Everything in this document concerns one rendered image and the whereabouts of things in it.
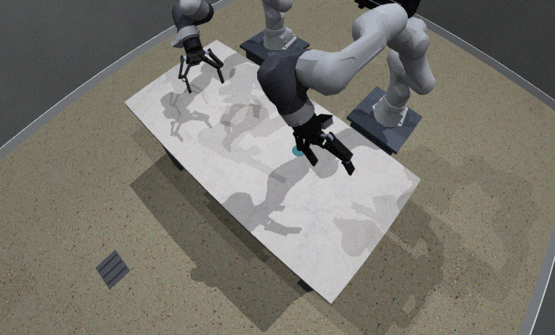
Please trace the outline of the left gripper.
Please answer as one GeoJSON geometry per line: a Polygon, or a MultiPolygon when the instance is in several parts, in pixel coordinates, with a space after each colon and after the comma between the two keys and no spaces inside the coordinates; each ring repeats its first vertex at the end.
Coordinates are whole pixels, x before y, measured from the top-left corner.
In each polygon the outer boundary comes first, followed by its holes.
{"type": "Polygon", "coordinates": [[[305,154],[312,166],[315,167],[318,159],[311,148],[309,148],[310,144],[318,145],[321,148],[326,149],[330,153],[334,154],[342,161],[341,163],[345,167],[347,173],[350,176],[352,175],[355,170],[355,167],[351,162],[353,153],[335,137],[333,132],[325,134],[322,131],[320,120],[315,113],[307,123],[304,123],[300,126],[292,127],[292,129],[294,130],[293,136],[296,140],[297,150],[302,151],[305,154]],[[323,145],[324,139],[326,139],[326,142],[323,145]],[[303,140],[305,140],[304,143],[303,140]]]}

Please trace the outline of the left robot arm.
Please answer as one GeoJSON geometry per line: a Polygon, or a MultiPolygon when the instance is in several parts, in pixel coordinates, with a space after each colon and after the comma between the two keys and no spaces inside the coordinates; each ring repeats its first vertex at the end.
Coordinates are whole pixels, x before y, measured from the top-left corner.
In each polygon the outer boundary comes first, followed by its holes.
{"type": "Polygon", "coordinates": [[[289,127],[303,125],[315,113],[306,94],[309,88],[325,96],[339,94],[386,45],[392,49],[387,56],[390,85],[372,106],[378,123],[400,128],[412,90],[426,95],[434,88],[426,55],[427,26],[419,18],[408,19],[399,4],[384,4],[360,15],[352,24],[352,37],[355,42],[340,52],[302,48],[272,55],[261,64],[257,79],[289,127]]]}

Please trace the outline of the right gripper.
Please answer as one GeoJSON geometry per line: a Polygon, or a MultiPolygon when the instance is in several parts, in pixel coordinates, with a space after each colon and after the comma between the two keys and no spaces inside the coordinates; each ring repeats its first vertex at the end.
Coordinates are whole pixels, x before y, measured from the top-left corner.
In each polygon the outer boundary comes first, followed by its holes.
{"type": "Polygon", "coordinates": [[[224,63],[211,51],[210,48],[208,48],[208,50],[203,50],[199,37],[197,36],[190,37],[184,40],[183,45],[186,51],[186,56],[183,56],[183,55],[180,56],[181,64],[180,64],[178,79],[182,79],[183,82],[186,82],[186,86],[188,88],[189,94],[191,93],[191,87],[189,85],[189,82],[186,76],[189,72],[189,69],[192,63],[196,64],[198,62],[203,61],[213,66],[215,69],[217,69],[221,84],[224,83],[224,78],[221,73],[224,63]],[[207,58],[205,56],[205,53],[208,54],[214,60],[214,62],[209,58],[207,58]],[[185,59],[189,60],[189,64],[186,68],[186,71],[184,72],[184,75],[182,75],[182,69],[183,69],[185,59]]]}

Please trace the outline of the teal circle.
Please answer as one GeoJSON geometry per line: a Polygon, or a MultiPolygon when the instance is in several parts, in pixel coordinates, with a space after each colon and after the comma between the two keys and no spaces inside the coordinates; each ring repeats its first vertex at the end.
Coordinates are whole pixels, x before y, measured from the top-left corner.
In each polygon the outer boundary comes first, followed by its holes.
{"type": "Polygon", "coordinates": [[[292,152],[295,156],[302,156],[304,154],[302,151],[298,151],[296,146],[293,147],[292,152]]]}

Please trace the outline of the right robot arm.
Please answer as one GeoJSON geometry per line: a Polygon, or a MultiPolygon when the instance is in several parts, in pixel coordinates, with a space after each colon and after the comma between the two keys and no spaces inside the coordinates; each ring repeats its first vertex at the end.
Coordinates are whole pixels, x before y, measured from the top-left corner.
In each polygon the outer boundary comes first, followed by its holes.
{"type": "MultiPolygon", "coordinates": [[[[263,45],[269,50],[286,50],[297,38],[293,31],[285,27],[285,12],[293,4],[292,0],[262,0],[266,25],[263,45]]],[[[180,0],[172,8],[172,17],[178,35],[171,45],[183,48],[183,41],[198,36],[197,25],[209,22],[214,15],[213,7],[206,0],[180,0]]]]}

